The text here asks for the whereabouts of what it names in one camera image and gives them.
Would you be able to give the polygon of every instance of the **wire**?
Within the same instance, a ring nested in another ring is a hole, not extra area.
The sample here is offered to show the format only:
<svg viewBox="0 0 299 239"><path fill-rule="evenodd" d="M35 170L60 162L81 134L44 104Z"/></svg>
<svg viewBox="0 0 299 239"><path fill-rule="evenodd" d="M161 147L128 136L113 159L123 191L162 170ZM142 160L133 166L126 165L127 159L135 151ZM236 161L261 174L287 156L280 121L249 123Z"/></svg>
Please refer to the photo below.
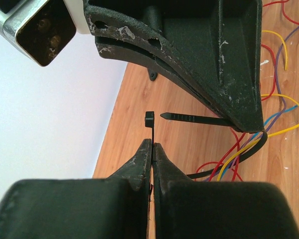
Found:
<svg viewBox="0 0 299 239"><path fill-rule="evenodd" d="M294 100L293 98L289 97L289 96L285 96L285 95L282 95L282 94L273 94L273 96L279 96L279 97L284 97L284 98L287 98L291 101L293 101L298 107L299 107L299 103ZM268 137L273 137L273 136L276 136L276 135L279 135L279 134L282 134L282 133L285 133L285 132L288 132L288 131L291 131L291 130L294 130L296 128L299 127L299 123L292 126L292 127L289 127L289 128L286 128L286 129L283 129L283 130L280 130L278 132L275 132L275 133L271 133L268 135ZM221 177L222 177L222 174L224 173L224 170L226 168L226 166L233 160L235 159L236 156L238 156L240 153L246 151L247 149L249 149L251 146L257 144L261 139L256 139L254 142L248 144L247 146L245 146L244 148L240 149L237 153L235 153L233 156L231 156L225 163L224 165L222 166L222 169L220 170L219 174L218 174L218 178L217 178L217 181L220 181Z"/></svg>
<svg viewBox="0 0 299 239"><path fill-rule="evenodd" d="M298 27L296 27L286 38L285 38L285 42L287 42L288 41L288 39L297 31L297 30L299 30L299 26ZM278 50L278 53L277 53L277 56L276 56L276 65L275 65L275 75L276 75L276 85L277 85L277 91L278 91L278 93L280 94L281 93L281 90L280 90L280 86L279 86L279 80L278 80L278 61L279 61L279 56L280 56L280 53L281 53L281 51L282 51L282 48L283 48L283 46L281 45L280 46L280 48L279 48L279 50ZM268 128L266 129L266 131L269 131L270 129L271 129L271 127L274 125L274 123L277 121L277 119L282 115L282 113L286 110L286 108L287 108L287 103L286 103L286 101L285 101L285 99L284 98L282 98L282 101L283 101L283 103L284 103L284 108L280 111L280 112L278 112L277 114L276 114L276 117L274 118L274 120L270 123L270 125L268 126ZM248 142L250 142L250 140L251 140L251 138L242 146L242 147L244 147L245 145L247 145L247 143ZM232 166L232 165L234 165L235 164L235 162L233 161L232 162L232 164L229 164L228 165L228 167L230 167L230 166ZM216 170L216 173L215 173L215 175L220 171L220 168L218 168L217 170ZM203 173L198 173L198 174L189 174L189 177L190 178L200 178L200 177L206 177L206 176L208 176L208 175L210 175L210 171L212 171L212 170L209 170L209 171L206 171L206 172L203 172Z"/></svg>
<svg viewBox="0 0 299 239"><path fill-rule="evenodd" d="M273 1L273 2L270 2L270 3L267 3L265 5L263 5L263 7L266 7L266 6L270 6L272 4L276 4L276 3L285 3L285 2L289 2L290 0L286 0L286 1Z"/></svg>
<svg viewBox="0 0 299 239"><path fill-rule="evenodd" d="M233 135L235 136L236 141L238 142L238 144L237 144L237 151L238 151L240 149L239 138L238 138L237 134L234 132L234 130L232 128L230 128L230 131L233 133ZM238 172L238 165L239 165L239 156L237 158L237 163L236 163L236 167L235 167L235 170L234 170L234 175L233 175L233 178L231 180L232 182L234 182L235 179L236 179L237 172Z"/></svg>
<svg viewBox="0 0 299 239"><path fill-rule="evenodd" d="M294 23L294 24L299 25L299 22L294 21L294 20L292 20L290 17L287 16L287 14L285 13L285 3L283 2L282 4L283 4L283 7L282 7L282 8L283 8L283 15L284 15L284 17L285 17L288 21L290 21L290 22L292 22L292 23Z"/></svg>
<svg viewBox="0 0 299 239"><path fill-rule="evenodd" d="M202 169L203 167L205 167L205 166L207 166L207 165L209 165L209 164L217 164L217 163L218 163L218 162L208 162L208 163L204 163L203 165L201 165L201 166L196 170L196 173L198 173L200 169ZM241 177L239 174L237 174L237 177L239 178L239 180L240 180L241 182L244 181L244 180L242 179L242 177Z"/></svg>
<svg viewBox="0 0 299 239"><path fill-rule="evenodd" d="M214 168L214 170L212 171L208 181L210 182L211 179L214 177L214 174L216 173L216 171L218 170L218 167L220 166L220 164L225 160L225 158L234 150L234 148L239 144L239 142L244 138L245 133L241 135L240 139L238 139L238 141L234 144L234 146L231 147L231 149L222 157L222 159L218 162L218 164L216 165L216 167Z"/></svg>
<svg viewBox="0 0 299 239"><path fill-rule="evenodd" d="M293 110L296 109L297 107L298 107L298 105L295 105L295 106L293 106L293 107L290 107L289 109L285 110L284 113L293 111ZM269 121L270 121L273 117L275 117L276 115L278 115L278 114L279 114L279 113L275 113L275 114L273 114L272 116L270 116L270 117L265 121L264 126L266 126L266 125L269 123ZM252 136L252 138L250 139L250 141L253 140L258 134L259 134L259 133L254 134L254 135Z"/></svg>
<svg viewBox="0 0 299 239"><path fill-rule="evenodd" d="M261 139L257 140L258 142L255 142L254 144L256 144L253 148L251 148L249 151L247 151L246 153L243 153L242 155L240 155L240 162L245 161L247 158L249 158L250 156L252 156L253 154L255 154L266 142L267 140L267 134L264 134L265 136L262 137ZM211 175L211 173L215 170L216 173L218 173L223 166L220 166L217 169L211 169L205 172L200 172L200 173L193 173L193 174L187 174L187 176L191 179L195 179L195 178L203 178L206 177L208 175Z"/></svg>
<svg viewBox="0 0 299 239"><path fill-rule="evenodd" d="M264 47L264 48L266 48L266 49L270 52L271 58L272 58L272 60L273 60L273 64L274 64L274 66L275 66L275 64L276 64L276 59L275 59L275 54L274 54L273 50L272 50L269 46L267 46L267 45L261 44L261 46ZM271 91L270 91L270 93L269 93L269 96L263 98L261 101L265 101L265 100L269 99L269 98L271 97L271 95L274 93L275 88L276 88L276 75L274 74L273 87L272 87L272 89L271 89Z"/></svg>
<svg viewBox="0 0 299 239"><path fill-rule="evenodd" d="M288 41L288 39L297 31L299 30L299 26L296 27L286 38L285 38L285 42ZM278 50L278 53L277 53L277 56L276 56L276 65L275 65L275 75L276 75L276 85L277 85L277 91L279 94L281 94L281 90L280 90L280 86L279 86L279 78L278 78L278 62L279 62L279 56L280 56L280 53L283 49L283 45L280 46L279 50ZM287 103L285 101L284 98L282 98L282 101L284 103L284 108L276 115L276 117L273 119L273 121L269 124L269 126L266 128L266 131L268 132L271 127L275 124L275 122L279 119L279 117L284 113L284 111L286 110L287 108ZM248 142L251 141L252 138L255 138L255 136L251 137L249 140L247 140L242 147L246 146Z"/></svg>
<svg viewBox="0 0 299 239"><path fill-rule="evenodd" d="M262 32L272 33L272 34L276 35L277 37L279 37L280 40L283 42L285 54L286 54L286 62L285 62L285 71L286 71L288 68L288 51L287 51L287 46L286 46L286 43L285 43L283 37L279 33L276 33L275 31L262 30Z"/></svg>

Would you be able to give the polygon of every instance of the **wooden table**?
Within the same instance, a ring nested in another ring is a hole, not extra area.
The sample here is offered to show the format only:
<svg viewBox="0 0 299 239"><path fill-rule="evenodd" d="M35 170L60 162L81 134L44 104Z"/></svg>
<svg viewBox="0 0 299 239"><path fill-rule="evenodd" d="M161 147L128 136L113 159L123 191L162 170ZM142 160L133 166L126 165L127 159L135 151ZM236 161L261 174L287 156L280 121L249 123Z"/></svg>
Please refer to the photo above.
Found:
<svg viewBox="0 0 299 239"><path fill-rule="evenodd" d="M287 14L299 21L299 0L286 5ZM281 5L263 9L263 30L274 30L284 38L297 26L281 14ZM281 45L278 37L264 33L262 43L276 53ZM299 101L299 31L287 42L289 69L285 72L285 54L279 62L279 81L283 94ZM262 93L272 86L273 65L266 49L261 50ZM281 109L277 97L263 103L264 118ZM164 112L213 116L199 101L159 76L151 82L144 67L129 64L114 107L112 118L104 139L94 177L107 177L121 167L136 152L144 138L151 137L151 130L144 126L145 111L155 111L155 141L162 144L169 159L183 172L193 173L201 164L218 161L235 143L226 127L167 121L159 117ZM284 114L271 132L299 122L299 110ZM266 145L239 167L245 181L266 181L278 186L286 196L299 226L299 128L270 138ZM150 238L154 238L154 214L151 205Z"/></svg>

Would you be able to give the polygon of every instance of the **yellow wire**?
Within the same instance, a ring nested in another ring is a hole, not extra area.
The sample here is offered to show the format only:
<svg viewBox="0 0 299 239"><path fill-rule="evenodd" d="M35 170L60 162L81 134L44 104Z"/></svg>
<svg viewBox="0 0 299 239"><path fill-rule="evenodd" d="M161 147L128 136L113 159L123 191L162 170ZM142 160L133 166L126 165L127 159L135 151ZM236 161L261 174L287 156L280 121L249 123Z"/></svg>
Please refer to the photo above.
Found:
<svg viewBox="0 0 299 239"><path fill-rule="evenodd" d="M293 98L289 97L289 96L285 96L285 95L282 95L282 94L272 94L272 96L280 96L280 97L285 97L291 101L293 101L298 107L299 107L299 103L297 101L295 101ZM275 133L271 133L268 135L268 137L273 137L273 136L276 136L276 135L279 135L279 134L282 134L282 133L285 133L285 132L288 132L288 131L291 131L291 130L294 130L296 128L299 127L299 123L296 124L295 126L292 126L292 127L289 127L289 128L286 128L286 129L283 129L283 130L280 130L278 132L275 132ZM228 164L230 164L230 162L236 158L239 154L241 154L242 152L246 151L247 149L249 149L251 146L255 145L256 143L258 143L260 139L257 139L251 143L249 143L247 146L245 146L244 148L240 149L237 153L235 153L233 156L231 156L223 165L223 167L221 168L219 174L218 174L218 177L217 177L217 181L220 181L221 179L221 176L223 175L226 167Z"/></svg>
<svg viewBox="0 0 299 239"><path fill-rule="evenodd" d="M285 62L285 71L286 71L287 67L288 67L288 51L287 51L287 45L286 45L285 40L283 39L283 37L279 33L276 33L275 31L262 30L262 32L272 33L272 34L278 36L280 38L280 40L283 42L284 49L285 49L285 54L286 54L286 62Z"/></svg>

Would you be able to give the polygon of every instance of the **mounting hole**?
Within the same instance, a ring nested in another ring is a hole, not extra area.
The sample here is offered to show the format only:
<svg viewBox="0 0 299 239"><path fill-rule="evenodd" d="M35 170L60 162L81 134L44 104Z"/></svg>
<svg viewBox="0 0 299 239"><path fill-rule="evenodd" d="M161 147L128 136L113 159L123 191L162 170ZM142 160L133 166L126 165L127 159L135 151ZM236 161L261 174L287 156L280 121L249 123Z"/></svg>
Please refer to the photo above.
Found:
<svg viewBox="0 0 299 239"><path fill-rule="evenodd" d="M94 24L98 29L108 29L108 26L103 21L95 21Z"/></svg>
<svg viewBox="0 0 299 239"><path fill-rule="evenodd" d="M150 38L150 39L149 39L149 43L150 43L152 46L161 49L161 43L160 43L160 41L159 41L157 38Z"/></svg>

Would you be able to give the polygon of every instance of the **black molded bracket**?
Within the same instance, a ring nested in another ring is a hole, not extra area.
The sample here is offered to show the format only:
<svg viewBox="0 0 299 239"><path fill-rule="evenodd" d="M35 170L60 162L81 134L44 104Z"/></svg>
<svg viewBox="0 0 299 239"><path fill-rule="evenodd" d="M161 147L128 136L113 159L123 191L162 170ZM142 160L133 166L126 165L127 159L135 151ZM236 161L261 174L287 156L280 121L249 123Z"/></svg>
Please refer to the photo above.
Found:
<svg viewBox="0 0 299 239"><path fill-rule="evenodd" d="M84 0L99 54L158 72L230 120L263 131L261 0Z"/></svg>
<svg viewBox="0 0 299 239"><path fill-rule="evenodd" d="M21 0L0 0L0 11L8 13L12 10Z"/></svg>

